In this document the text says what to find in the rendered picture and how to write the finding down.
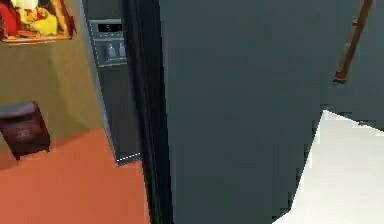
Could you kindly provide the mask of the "grey fridge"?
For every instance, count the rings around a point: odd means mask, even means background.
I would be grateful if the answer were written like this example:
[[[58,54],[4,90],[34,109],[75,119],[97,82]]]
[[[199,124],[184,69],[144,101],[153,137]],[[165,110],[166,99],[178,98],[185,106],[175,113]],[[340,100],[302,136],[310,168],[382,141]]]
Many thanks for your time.
[[[115,161],[140,161],[151,224],[273,224],[323,112],[384,131],[384,0],[347,82],[362,0],[78,0]],[[99,67],[90,20],[121,19],[127,63]]]

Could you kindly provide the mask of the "grey fridge dispenser panel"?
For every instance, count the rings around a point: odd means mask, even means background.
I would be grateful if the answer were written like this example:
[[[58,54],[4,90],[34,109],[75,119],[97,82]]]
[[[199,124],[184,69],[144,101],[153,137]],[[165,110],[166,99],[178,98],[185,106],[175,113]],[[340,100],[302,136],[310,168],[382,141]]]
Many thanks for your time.
[[[123,65],[127,54],[121,19],[90,20],[91,38],[99,67]]]

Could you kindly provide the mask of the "dark red small cabinet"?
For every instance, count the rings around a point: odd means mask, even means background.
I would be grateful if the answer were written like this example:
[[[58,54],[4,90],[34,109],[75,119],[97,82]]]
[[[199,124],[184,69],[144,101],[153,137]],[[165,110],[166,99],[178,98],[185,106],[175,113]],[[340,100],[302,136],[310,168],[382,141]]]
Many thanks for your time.
[[[35,101],[0,106],[0,133],[16,160],[50,151],[50,134]]]

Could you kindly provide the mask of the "framed colourful wall picture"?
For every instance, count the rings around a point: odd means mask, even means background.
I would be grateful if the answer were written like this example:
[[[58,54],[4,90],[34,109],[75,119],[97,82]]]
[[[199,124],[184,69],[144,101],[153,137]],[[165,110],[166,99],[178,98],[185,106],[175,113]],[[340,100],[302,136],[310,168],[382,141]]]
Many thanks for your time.
[[[0,41],[10,45],[70,40],[74,18],[64,0],[0,0]]]

